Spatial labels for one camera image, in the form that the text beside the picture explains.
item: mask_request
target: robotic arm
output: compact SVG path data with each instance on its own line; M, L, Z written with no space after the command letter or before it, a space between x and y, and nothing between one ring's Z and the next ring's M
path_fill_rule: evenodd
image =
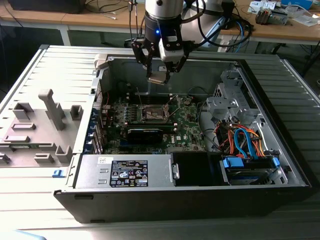
M184 0L146 0L145 1L145 37L136 38L132 49L138 63L146 68L146 77L150 82L166 84L170 76L178 73L192 50L191 41L183 41L181 24L183 20ZM152 73L153 57L161 58L166 73Z

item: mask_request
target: warning label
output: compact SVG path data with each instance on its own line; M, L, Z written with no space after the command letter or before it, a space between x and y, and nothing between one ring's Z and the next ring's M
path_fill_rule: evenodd
M112 161L110 186L148 187L148 161Z

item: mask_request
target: floor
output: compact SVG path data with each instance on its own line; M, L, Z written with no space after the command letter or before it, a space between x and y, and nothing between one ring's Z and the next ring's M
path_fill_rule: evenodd
M54 29L17 28L2 26L3 45L5 48L5 59L0 48L0 100L6 95L5 92L14 84L25 66L29 63L41 44L62 45L60 33ZM69 32L71 44L74 46L88 47L117 47L123 48L124 40L129 38L127 33L99 33L99 32ZM275 44L260 42L256 53L270 54ZM277 54L287 59L300 73L308 59L308 48L300 45L287 44L282 46ZM317 80L320 79L320 61L317 61L306 74L304 79L319 95L320 87Z

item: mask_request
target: green circuit board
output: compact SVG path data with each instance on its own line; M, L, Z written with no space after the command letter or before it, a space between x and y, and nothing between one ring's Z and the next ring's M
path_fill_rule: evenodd
M122 136L125 129L125 109L131 106L128 103L115 102L112 104L115 114L112 116L114 123L106 128L107 144L104 147L104 154L169 154L174 151L205 151L205 142L201 136L201 130L197 122L197 105L191 102L190 98L177 98L169 106L169 113L173 114L169 121L176 123L174 134L163 134L161 143L127 145L126 139Z

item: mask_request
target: wooden table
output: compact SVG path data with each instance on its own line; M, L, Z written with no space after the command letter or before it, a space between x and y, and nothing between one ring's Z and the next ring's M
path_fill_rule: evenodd
M0 0L0 23L5 26L20 25L8 13L4 7L3 0ZM99 5L116 3L116 0L99 0ZM273 42L287 44L306 44L316 45L320 40L320 25L307 27L292 19L287 25L259 25L256 24L255 14L247 13L250 0L236 0L237 8L240 15L254 25L254 31L250 41L256 42ZM117 20L110 19L99 13L92 13L85 10L81 14L67 14L60 12L40 12L40 11L17 11L5 1L7 9L11 14L24 26L31 28L48 28L60 30L64 45L70 46L68 31L96 31L96 32L115 32L129 33L129 14L126 8L116 11L114 15ZM105 10L116 9L125 6L124 2L119 3L115 8L109 6ZM311 11L319 11L320 7L313 6ZM145 14L145 5L138 4L138 24L140 24ZM132 31L135 32L136 21L132 16ZM239 30L234 27L229 30L222 30L219 38L223 43L227 43L235 39L239 34Z

